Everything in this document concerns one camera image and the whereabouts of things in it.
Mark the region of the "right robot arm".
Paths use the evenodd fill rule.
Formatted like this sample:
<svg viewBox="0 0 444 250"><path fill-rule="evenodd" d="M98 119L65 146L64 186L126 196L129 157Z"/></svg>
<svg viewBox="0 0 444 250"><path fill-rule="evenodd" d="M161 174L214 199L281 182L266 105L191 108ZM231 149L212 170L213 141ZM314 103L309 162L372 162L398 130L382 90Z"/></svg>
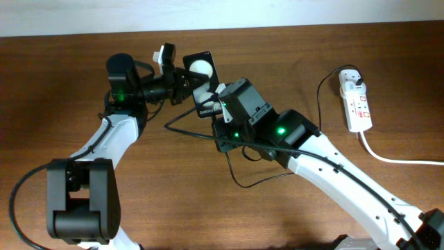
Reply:
<svg viewBox="0 0 444 250"><path fill-rule="evenodd" d="M423 212L399 199L350 162L318 127L295 110L276 113L246 78L220 84L223 118L214 134L242 144L322 190L369 234L340 235L333 249L442 249L443 212Z"/></svg>

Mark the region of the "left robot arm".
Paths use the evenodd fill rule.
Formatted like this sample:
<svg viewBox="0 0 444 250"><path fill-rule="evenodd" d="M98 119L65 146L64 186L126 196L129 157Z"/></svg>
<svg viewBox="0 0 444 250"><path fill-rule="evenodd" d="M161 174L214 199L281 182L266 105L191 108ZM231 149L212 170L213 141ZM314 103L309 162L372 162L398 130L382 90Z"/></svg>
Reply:
<svg viewBox="0 0 444 250"><path fill-rule="evenodd" d="M156 52L160 76L141 77L137 68L152 70L126 53L106 62L111 90L105 96L101 126L86 145L66 160L54 159L47 169L46 228L49 235L83 249L141 249L122 229L115 169L136 142L148 120L148 103L180 103L190 94L183 70L174 66L174 52Z"/></svg>

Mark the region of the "black smartphone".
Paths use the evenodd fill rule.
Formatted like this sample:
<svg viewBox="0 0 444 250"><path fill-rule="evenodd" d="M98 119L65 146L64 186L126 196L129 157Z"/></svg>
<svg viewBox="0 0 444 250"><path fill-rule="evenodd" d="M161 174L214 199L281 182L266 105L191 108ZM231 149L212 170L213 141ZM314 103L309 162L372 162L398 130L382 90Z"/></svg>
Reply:
<svg viewBox="0 0 444 250"><path fill-rule="evenodd" d="M194 102L195 105L198 106L215 94L219 86L219 78L213 57L209 51L204 51L184 56L182 61L185 69L208 76L208 79L204 82L198 79L198 87L193 90ZM222 107L219 101L208 101L198 108L196 113L200 119L206 119L211 116L220 115L222 113Z"/></svg>

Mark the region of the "white power strip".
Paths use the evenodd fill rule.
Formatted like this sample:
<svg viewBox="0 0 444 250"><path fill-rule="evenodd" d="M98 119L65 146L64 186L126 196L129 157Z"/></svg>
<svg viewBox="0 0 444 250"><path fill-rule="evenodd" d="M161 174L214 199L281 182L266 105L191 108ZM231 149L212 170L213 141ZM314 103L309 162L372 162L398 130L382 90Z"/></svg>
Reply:
<svg viewBox="0 0 444 250"><path fill-rule="evenodd" d="M373 126L366 93L347 99L343 98L343 103L350 132L364 132Z"/></svg>

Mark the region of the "white USB charger adapter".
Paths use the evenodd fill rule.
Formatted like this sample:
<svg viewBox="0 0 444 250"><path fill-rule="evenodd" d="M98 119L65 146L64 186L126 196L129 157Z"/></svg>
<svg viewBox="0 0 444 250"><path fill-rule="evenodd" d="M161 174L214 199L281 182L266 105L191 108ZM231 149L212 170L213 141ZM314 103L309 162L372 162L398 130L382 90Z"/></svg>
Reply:
<svg viewBox="0 0 444 250"><path fill-rule="evenodd" d="M344 69L339 73L340 93L344 99L366 93L366 84L358 70Z"/></svg>

